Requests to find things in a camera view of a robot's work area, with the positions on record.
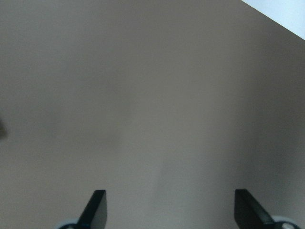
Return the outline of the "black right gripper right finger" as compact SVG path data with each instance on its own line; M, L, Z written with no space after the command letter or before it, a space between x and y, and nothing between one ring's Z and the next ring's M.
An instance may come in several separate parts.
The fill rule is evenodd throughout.
M274 229L275 221L247 189L234 192L234 220L240 229Z

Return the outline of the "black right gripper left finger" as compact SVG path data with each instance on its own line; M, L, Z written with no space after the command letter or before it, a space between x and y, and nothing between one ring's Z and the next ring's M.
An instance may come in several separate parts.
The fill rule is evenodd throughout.
M106 190L93 192L89 202L82 212L78 229L104 229L106 226Z

